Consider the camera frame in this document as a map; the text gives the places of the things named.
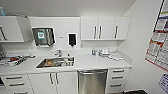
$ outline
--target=white wall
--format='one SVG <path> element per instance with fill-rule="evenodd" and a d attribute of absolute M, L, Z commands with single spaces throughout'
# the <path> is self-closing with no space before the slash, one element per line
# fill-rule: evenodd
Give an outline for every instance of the white wall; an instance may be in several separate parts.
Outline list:
<path fill-rule="evenodd" d="M 27 41 L 25 43 L 1 43 L 6 52 L 29 52 L 29 51 L 55 51 L 61 50 L 80 50 L 81 48 L 111 48 L 116 50 L 117 41 L 82 41 L 80 40 L 80 17 L 29 17 L 32 28 L 54 29 L 54 37 L 56 43 L 49 48 L 41 48 L 35 46 L 35 41 Z M 68 33 L 77 34 L 77 45 L 72 49 L 69 46 Z"/>
<path fill-rule="evenodd" d="M 158 82 L 167 71 L 144 60 L 161 2 L 138 0 L 124 15 L 132 20 L 126 41 L 119 41 L 117 49 L 134 59 L 126 91 L 145 89 L 148 94 L 166 94 Z"/>

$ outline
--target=soap dispenser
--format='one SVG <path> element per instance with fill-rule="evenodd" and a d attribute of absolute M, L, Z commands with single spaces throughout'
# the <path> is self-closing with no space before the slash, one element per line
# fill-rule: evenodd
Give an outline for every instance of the soap dispenser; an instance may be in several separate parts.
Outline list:
<path fill-rule="evenodd" d="M 69 45 L 76 45 L 76 34 L 69 34 Z"/>

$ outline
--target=countertop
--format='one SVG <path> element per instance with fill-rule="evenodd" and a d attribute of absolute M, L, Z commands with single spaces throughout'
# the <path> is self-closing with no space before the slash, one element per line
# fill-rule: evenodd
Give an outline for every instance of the countertop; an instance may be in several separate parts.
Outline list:
<path fill-rule="evenodd" d="M 0 66 L 0 75 L 9 74 L 25 74 L 25 73 L 43 73 L 43 72 L 63 72 L 63 71 L 76 71 L 76 70 L 90 70 L 90 69 L 115 69 L 115 68 L 130 68 L 131 65 L 125 60 L 115 61 L 107 57 L 96 57 L 90 54 L 75 55 L 74 66 L 65 67 L 49 67 L 49 68 L 36 68 L 48 56 L 36 56 L 35 58 L 28 58 L 23 63 L 10 67 Z"/>

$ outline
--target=silver handle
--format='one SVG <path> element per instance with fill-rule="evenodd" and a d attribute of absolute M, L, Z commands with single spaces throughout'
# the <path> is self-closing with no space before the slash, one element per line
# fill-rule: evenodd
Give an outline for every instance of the silver handle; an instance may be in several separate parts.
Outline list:
<path fill-rule="evenodd" d="M 116 33 L 115 33 L 114 38 L 116 38 L 116 37 L 117 37 L 117 32 L 118 32 L 118 26 L 116 26 Z"/>
<path fill-rule="evenodd" d="M 21 84 L 10 84 L 9 86 L 21 86 L 24 85 L 25 83 L 21 83 Z"/>
<path fill-rule="evenodd" d="M 21 79 L 22 78 L 22 76 L 20 76 L 20 77 L 6 77 L 6 79 Z"/>
<path fill-rule="evenodd" d="M 58 84 L 58 76 L 57 76 L 57 73 L 56 73 L 55 75 L 56 75 L 56 80 L 57 80 L 57 84 Z"/>
<path fill-rule="evenodd" d="M 119 85 L 110 85 L 111 87 L 119 87 L 119 86 L 121 86 L 121 84 L 119 84 Z"/>
<path fill-rule="evenodd" d="M 14 93 L 14 94 L 28 94 L 28 92 L 25 92 L 25 93 Z"/>
<path fill-rule="evenodd" d="M 103 71 L 103 72 L 80 72 L 83 75 L 90 75 L 90 74 L 101 74 L 101 73 L 105 73 L 107 72 L 107 70 Z"/>
<path fill-rule="evenodd" d="M 123 78 L 123 76 L 120 76 L 120 77 L 111 77 L 112 79 L 120 79 L 120 78 Z"/>
<path fill-rule="evenodd" d="M 113 72 L 124 72 L 124 70 L 119 70 L 119 71 L 113 71 Z"/>
<path fill-rule="evenodd" d="M 100 26 L 100 33 L 99 33 L 99 39 L 100 39 L 100 37 L 101 37 L 101 26 Z"/>
<path fill-rule="evenodd" d="M 95 26 L 95 33 L 94 33 L 94 39 L 96 38 L 96 26 Z"/>
<path fill-rule="evenodd" d="M 51 80 L 51 84 L 53 84 L 51 73 L 50 73 L 50 80 Z"/>
<path fill-rule="evenodd" d="M 0 29 L 1 29 L 2 36 L 4 37 L 4 40 L 7 40 L 7 38 L 5 37 L 5 34 L 4 34 L 3 30 L 2 30 L 2 27 L 0 27 Z"/>

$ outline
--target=stainless steel dishwasher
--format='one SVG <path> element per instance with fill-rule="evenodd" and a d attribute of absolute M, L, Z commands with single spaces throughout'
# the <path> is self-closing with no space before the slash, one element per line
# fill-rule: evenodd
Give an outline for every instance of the stainless steel dishwasher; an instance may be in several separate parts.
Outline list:
<path fill-rule="evenodd" d="M 78 71 L 79 94 L 105 94 L 107 69 Z"/>

